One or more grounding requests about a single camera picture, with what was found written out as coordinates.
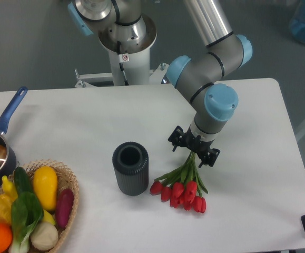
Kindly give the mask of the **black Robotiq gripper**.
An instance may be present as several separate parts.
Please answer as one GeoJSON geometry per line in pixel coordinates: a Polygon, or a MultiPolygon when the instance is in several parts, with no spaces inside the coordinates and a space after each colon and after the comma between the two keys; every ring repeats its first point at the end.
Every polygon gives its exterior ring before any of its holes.
{"type": "Polygon", "coordinates": [[[201,160],[199,168],[202,166],[213,167],[220,150],[213,148],[210,145],[212,141],[206,142],[201,135],[194,136],[191,130],[184,132],[180,126],[177,126],[168,138],[168,141],[172,144],[172,151],[174,152],[177,147],[188,148],[195,152],[201,160]]]}

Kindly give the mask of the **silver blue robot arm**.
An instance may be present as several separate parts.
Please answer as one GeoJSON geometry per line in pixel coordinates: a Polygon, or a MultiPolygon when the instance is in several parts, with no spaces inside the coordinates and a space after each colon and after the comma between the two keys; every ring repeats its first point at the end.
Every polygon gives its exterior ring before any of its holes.
{"type": "MultiPolygon", "coordinates": [[[[220,80],[250,60],[252,45],[233,33],[218,1],[184,4],[208,52],[199,60],[179,56],[168,66],[166,80],[196,112],[189,129],[177,127],[169,141],[213,166],[220,151],[211,144],[238,106],[236,91],[220,80]]],[[[148,83],[156,28],[142,13],[140,1],[71,1],[68,11],[84,35],[96,34],[107,49],[114,85],[148,83]]]]}

